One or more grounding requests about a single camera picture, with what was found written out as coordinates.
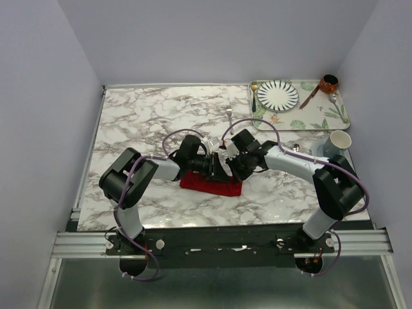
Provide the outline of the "red cloth napkin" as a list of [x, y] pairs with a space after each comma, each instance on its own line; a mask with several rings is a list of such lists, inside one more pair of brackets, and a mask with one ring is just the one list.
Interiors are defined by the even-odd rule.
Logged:
[[180, 180], [182, 189], [189, 189], [198, 192], [206, 192], [219, 196], [236, 197], [240, 196], [243, 188], [243, 183], [234, 183], [233, 178], [229, 177], [230, 182], [217, 182], [206, 180], [199, 173], [190, 171]]

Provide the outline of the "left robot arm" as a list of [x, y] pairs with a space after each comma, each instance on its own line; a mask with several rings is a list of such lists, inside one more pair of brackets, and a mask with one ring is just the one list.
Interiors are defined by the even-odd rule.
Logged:
[[115, 221], [123, 235], [120, 246], [128, 254], [142, 249], [144, 227], [137, 204], [153, 179], [178, 181], [183, 189], [219, 196], [237, 197], [242, 190], [242, 183], [225, 172], [218, 153], [197, 136], [185, 136], [179, 149], [166, 158], [127, 148], [103, 173], [98, 186], [115, 207]]

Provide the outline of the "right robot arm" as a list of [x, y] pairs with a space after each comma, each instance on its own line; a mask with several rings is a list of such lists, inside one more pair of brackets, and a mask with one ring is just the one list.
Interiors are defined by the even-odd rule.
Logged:
[[260, 143], [246, 129], [232, 138], [223, 139], [227, 152], [225, 163], [235, 181], [246, 180], [257, 167], [262, 171], [283, 171], [315, 187], [319, 208], [296, 232], [296, 246], [303, 252], [318, 247], [320, 238], [342, 221], [362, 199], [367, 205], [369, 193], [344, 156], [316, 157], [291, 151], [280, 141]]

